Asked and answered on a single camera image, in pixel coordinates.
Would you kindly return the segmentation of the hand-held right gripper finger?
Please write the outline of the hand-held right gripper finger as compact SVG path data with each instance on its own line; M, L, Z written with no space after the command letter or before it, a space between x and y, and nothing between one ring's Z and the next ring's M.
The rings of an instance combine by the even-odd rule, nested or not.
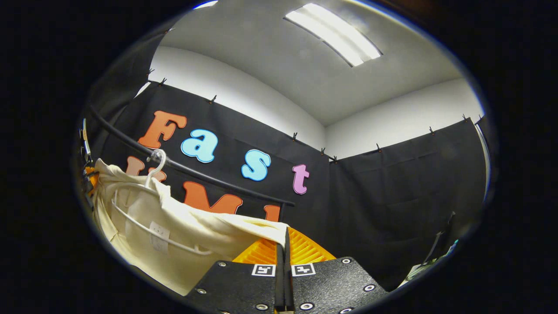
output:
M185 300L210 314L275 314L284 305L283 247L259 239L232 261L218 260Z
M346 314L387 296L355 258L335 258L292 227L288 236L286 295L296 314Z

